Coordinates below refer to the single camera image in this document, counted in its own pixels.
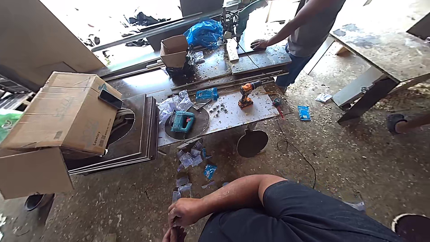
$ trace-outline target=blue jeans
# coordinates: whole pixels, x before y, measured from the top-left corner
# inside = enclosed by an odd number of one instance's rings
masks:
[[[304,66],[309,62],[314,54],[308,57],[294,56],[288,51],[288,44],[285,45],[285,51],[288,53],[292,61],[290,64],[286,65],[286,71],[289,73],[283,76],[278,76],[275,84],[279,87],[287,88],[290,84],[294,83],[298,74],[303,70]]]

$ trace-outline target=hand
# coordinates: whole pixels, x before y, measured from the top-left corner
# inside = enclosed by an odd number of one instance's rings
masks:
[[[169,207],[169,227],[185,227],[196,223],[204,216],[206,214],[201,199],[181,198]]]
[[[255,49],[266,49],[268,46],[267,40],[256,40],[251,43],[251,48]]]
[[[164,235],[162,242],[184,242],[186,235],[187,232],[184,232],[184,228],[170,228]]]

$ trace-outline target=smartphone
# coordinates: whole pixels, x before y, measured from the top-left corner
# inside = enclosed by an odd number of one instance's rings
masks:
[[[115,97],[105,89],[101,90],[101,92],[98,95],[98,98],[105,101],[107,104],[113,106],[116,109],[121,109],[123,106],[123,101],[121,99]]]

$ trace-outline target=metal rail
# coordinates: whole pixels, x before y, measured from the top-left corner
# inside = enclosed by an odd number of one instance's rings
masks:
[[[146,31],[143,30],[143,32],[141,32],[139,34],[130,35],[130,36],[127,36],[127,37],[125,37],[125,38],[123,38],[121,40],[117,40],[117,41],[114,41],[114,42],[111,42],[111,43],[107,43],[107,44],[104,44],[104,45],[96,46],[96,47],[92,48],[91,51],[92,52],[96,52],[96,51],[104,50],[104,49],[107,49],[107,48],[110,48],[110,47],[114,47],[114,46],[117,46],[117,45],[120,45],[120,44],[123,44],[123,43],[129,43],[129,42],[132,42],[132,41],[140,40],[140,39],[145,38],[145,37],[153,36],[153,35],[156,35],[156,34],[161,34],[161,33],[164,33],[164,32],[167,32],[167,31],[170,31],[170,30],[173,30],[173,29],[176,29],[176,28],[180,28],[180,27],[183,27],[183,26],[187,26],[187,25],[190,25],[190,24],[197,23],[197,22],[199,22],[203,18],[213,18],[213,17],[216,17],[216,16],[220,15],[221,13],[222,13],[222,9],[219,9],[219,10],[216,10],[216,11],[212,11],[212,12],[209,12],[209,13],[205,13],[205,14],[200,13],[200,14],[197,14],[197,15],[190,15],[190,16],[182,19],[182,20],[173,22],[173,23],[168,24],[168,25],[160,26],[160,27],[153,28],[153,29],[148,29]]]

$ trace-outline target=grey t-shirt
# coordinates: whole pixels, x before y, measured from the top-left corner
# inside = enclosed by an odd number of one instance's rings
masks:
[[[301,0],[298,11],[308,1]],[[331,6],[316,14],[307,24],[296,29],[288,37],[288,51],[298,57],[308,57],[314,54],[329,35],[344,3],[345,0],[334,1]]]

